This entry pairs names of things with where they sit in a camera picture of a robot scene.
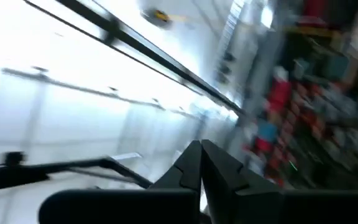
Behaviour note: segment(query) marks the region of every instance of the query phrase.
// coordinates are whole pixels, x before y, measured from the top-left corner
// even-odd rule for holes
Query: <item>metal rail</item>
[[[46,11],[45,9],[40,8],[39,6],[35,5],[34,3],[31,3],[28,0],[24,0],[24,1],[27,4],[29,4],[30,6],[52,16],[54,19],[57,19],[60,22],[63,22],[66,25],[82,32],[83,34],[86,34],[87,36],[90,36],[91,38],[103,43],[104,45],[107,45],[108,47],[124,54],[124,52],[118,50],[114,46],[105,43],[104,40],[101,40],[99,38],[92,36],[91,34],[64,21],[63,19],[57,17],[56,15],[53,15],[52,13]],[[64,5],[65,7],[71,9],[72,11],[79,14],[80,16],[84,17],[86,20],[92,22],[94,25],[100,27],[101,29],[106,30],[107,32],[109,32],[111,30],[111,24],[107,19],[105,19],[102,16],[100,16],[99,14],[95,13],[94,11],[92,11],[91,9],[89,9],[88,7],[83,5],[82,3],[80,3],[76,0],[56,0],[56,1],[58,1],[60,4]],[[234,110],[235,112],[237,112],[239,114],[243,113],[243,110],[240,107],[238,107],[234,102],[230,101],[225,96],[220,94],[220,92],[218,92],[215,88],[213,88],[212,86],[210,86],[209,84],[204,82],[200,77],[196,76],[194,73],[190,72],[187,68],[185,68],[183,66],[180,66],[180,67],[177,66],[177,65],[180,65],[178,62],[175,63],[177,65],[172,63],[172,62],[176,62],[176,60],[169,57],[165,52],[161,51],[160,54],[163,54],[163,56],[161,56],[160,54],[158,54],[154,50],[152,50],[151,47],[148,47],[148,46],[154,45],[154,44],[150,43],[150,41],[148,41],[146,39],[143,40],[143,42],[145,42],[145,41],[148,42],[148,44],[147,44],[148,46],[146,46],[146,44],[140,42],[135,37],[131,36],[130,34],[124,32],[122,30],[118,31],[117,34],[114,34],[114,35],[117,39],[119,39],[120,41],[123,41],[127,45],[131,46],[133,49],[136,49],[140,53],[148,56],[152,60],[156,61],[157,63],[159,63],[162,66],[166,67],[167,69],[171,70],[173,73],[176,73],[178,76],[182,77],[184,80],[194,84],[199,89],[203,90],[207,95],[219,100],[220,102],[225,104],[228,108]]]

